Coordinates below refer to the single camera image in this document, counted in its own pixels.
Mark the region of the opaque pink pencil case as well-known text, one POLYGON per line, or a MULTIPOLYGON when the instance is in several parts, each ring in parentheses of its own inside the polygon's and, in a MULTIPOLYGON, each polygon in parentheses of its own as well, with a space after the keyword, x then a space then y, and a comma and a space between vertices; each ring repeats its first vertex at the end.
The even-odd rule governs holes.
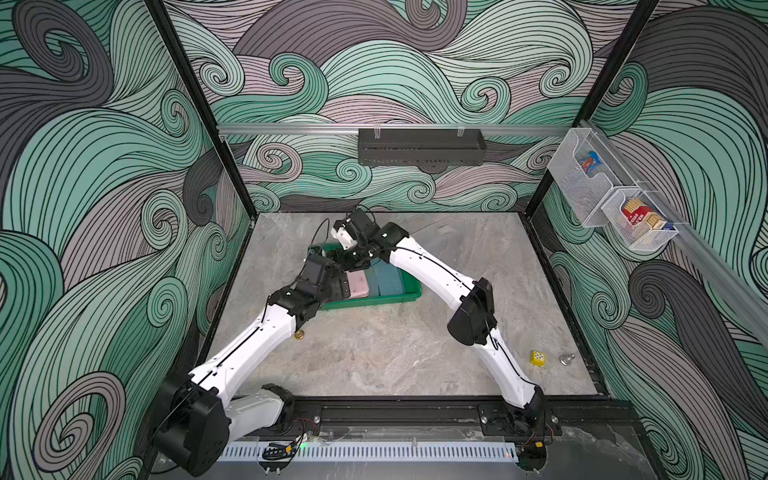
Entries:
POLYGON ((366 298, 370 294, 370 287, 366 273, 363 270, 347 273, 347 281, 350 299, 366 298))

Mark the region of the teal ribbed pencil case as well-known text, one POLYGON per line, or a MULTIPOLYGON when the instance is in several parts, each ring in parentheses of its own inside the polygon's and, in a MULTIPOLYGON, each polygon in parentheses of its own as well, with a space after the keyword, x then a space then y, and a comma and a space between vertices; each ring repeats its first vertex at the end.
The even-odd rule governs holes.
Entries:
POLYGON ((365 273, 371 297, 397 296, 404 293, 401 273, 397 267, 378 261, 365 273))

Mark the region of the green storage tray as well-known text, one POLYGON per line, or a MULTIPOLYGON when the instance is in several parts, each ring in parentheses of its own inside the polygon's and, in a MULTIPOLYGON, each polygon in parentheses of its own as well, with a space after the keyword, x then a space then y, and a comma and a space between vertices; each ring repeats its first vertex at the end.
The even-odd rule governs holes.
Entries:
POLYGON ((381 259, 365 269, 342 271, 338 286, 340 292, 322 310, 401 304, 422 296, 422 284, 414 276, 381 259))

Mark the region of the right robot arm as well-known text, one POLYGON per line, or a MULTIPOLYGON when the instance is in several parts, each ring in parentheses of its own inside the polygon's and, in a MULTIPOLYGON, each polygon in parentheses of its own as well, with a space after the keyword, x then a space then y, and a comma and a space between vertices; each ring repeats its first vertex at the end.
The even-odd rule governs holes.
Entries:
POLYGON ((530 380, 507 347, 495 318, 494 292, 486 278, 473 279, 428 252, 396 223, 378 225, 355 209, 330 228, 341 245, 333 258, 346 270, 359 270, 374 260, 397 267, 432 290, 452 311, 449 334, 475 349, 498 385, 505 417, 523 435, 535 433, 545 408, 541 387, 530 380))

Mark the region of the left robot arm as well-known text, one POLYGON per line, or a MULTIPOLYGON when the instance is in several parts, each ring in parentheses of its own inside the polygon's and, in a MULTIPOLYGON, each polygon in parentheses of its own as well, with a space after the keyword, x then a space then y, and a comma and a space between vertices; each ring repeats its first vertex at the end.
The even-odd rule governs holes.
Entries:
POLYGON ((325 304, 344 298, 346 273, 312 253, 299 274, 271 293, 234 340, 187 374, 171 374, 153 400, 149 444, 193 477, 206 473, 230 441, 279 422, 286 404, 276 387, 235 400, 240 386, 282 342, 325 304))

